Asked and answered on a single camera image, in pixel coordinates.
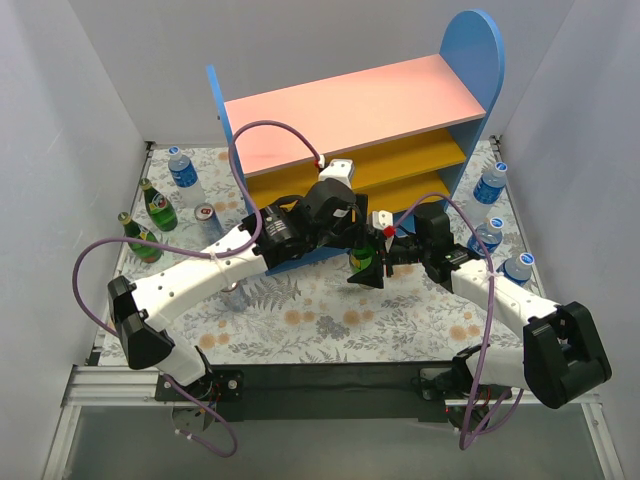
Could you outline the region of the green Perrier bottle red label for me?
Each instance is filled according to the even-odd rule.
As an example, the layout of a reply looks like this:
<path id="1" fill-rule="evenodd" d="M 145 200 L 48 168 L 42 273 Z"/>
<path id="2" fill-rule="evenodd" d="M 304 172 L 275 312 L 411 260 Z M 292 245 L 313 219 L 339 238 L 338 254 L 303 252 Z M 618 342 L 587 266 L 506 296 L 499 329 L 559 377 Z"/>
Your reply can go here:
<path id="1" fill-rule="evenodd" d="M 178 225 L 178 219 L 169 199 L 160 193 L 148 178 L 141 178 L 139 186 L 152 223 L 163 232 L 174 230 Z"/>

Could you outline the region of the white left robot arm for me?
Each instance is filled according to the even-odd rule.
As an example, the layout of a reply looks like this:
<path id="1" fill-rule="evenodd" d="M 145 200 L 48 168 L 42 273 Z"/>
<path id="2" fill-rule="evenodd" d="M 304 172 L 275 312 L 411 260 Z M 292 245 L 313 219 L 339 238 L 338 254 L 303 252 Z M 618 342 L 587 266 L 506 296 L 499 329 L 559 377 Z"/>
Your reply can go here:
<path id="1" fill-rule="evenodd" d="M 335 179 L 315 183 L 304 196 L 282 197 L 245 217 L 196 258 L 107 286 L 116 335 L 132 370 L 169 374 L 193 400 L 205 398 L 213 377 L 204 354 L 172 332 L 173 321 L 197 303 L 254 275 L 318 248 L 345 249 L 361 240 L 367 200 Z"/>

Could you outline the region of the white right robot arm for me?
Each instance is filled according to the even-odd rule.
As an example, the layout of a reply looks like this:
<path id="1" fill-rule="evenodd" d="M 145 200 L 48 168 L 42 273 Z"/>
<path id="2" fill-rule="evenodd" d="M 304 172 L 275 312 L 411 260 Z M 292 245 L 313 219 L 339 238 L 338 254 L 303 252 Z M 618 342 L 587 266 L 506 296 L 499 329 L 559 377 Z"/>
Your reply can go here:
<path id="1" fill-rule="evenodd" d="M 421 204 L 414 232 L 396 237 L 389 213 L 375 212 L 356 230 L 355 244 L 370 262 L 350 282 L 382 288 L 397 265 L 421 264 L 427 276 L 449 292 L 481 307 L 521 340 L 519 348 L 480 346 L 456 354 L 434 389 L 475 397 L 488 385 L 528 390 L 557 409 L 611 379 L 612 368 L 590 311 L 578 302 L 561 305 L 541 298 L 501 274 L 485 259 L 455 242 L 439 204 Z"/>

